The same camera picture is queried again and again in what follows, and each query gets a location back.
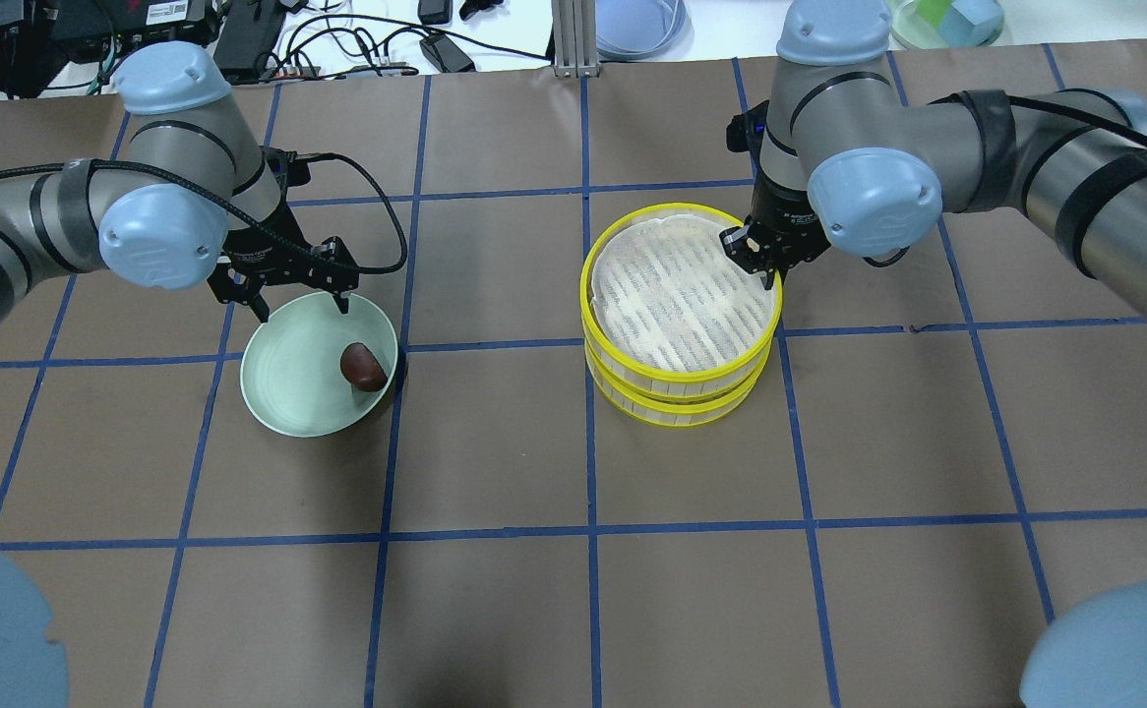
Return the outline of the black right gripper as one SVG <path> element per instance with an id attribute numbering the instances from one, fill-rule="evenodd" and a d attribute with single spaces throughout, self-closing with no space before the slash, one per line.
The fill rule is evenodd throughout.
<path id="1" fill-rule="evenodd" d="M 816 260 L 830 243 L 807 193 L 757 181 L 750 213 L 740 227 L 721 229 L 721 248 L 738 269 L 763 272 L 763 288 L 772 291 L 790 269 Z"/>

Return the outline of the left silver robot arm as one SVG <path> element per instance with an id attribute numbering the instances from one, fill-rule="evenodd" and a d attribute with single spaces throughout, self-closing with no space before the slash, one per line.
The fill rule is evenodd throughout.
<path id="1" fill-rule="evenodd" d="M 342 311 L 361 269 L 343 246 L 309 246 L 287 207 L 287 161 L 247 126 L 208 50 L 157 42 L 114 86 L 136 129 L 120 160 L 0 170 L 0 325 L 47 279 L 107 269 L 146 288 L 209 283 L 270 310 L 268 285 L 328 291 Z M 67 651 L 50 605 L 0 552 L 0 707 L 65 707 Z"/>

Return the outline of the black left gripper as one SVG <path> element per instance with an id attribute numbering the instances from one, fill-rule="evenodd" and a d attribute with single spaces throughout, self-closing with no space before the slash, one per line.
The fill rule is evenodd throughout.
<path id="1" fill-rule="evenodd" d="M 314 248 L 304 238 L 291 207 L 286 202 L 260 220 L 263 227 L 278 238 L 298 248 L 294 254 L 289 248 L 278 246 L 258 227 L 228 229 L 223 242 L 221 260 L 208 277 L 208 287 L 219 302 L 240 302 L 250 309 L 258 322 L 271 319 L 271 305 L 262 296 L 267 286 L 305 285 L 317 290 L 330 291 L 336 312 L 348 317 L 350 291 L 359 283 L 358 274 L 344 266 L 353 265 L 348 247 L 340 239 L 331 238 Z"/>

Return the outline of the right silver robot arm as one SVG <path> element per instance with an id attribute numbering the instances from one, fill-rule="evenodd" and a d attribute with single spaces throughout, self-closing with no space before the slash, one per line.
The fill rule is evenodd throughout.
<path id="1" fill-rule="evenodd" d="M 1014 207 L 1072 269 L 1147 320 L 1147 107 L 1125 90 L 965 90 L 905 107 L 877 67 L 883 1 L 794 1 L 763 112 L 727 145 L 757 162 L 729 260 L 774 286 L 828 248 L 883 266 L 943 213 Z"/>

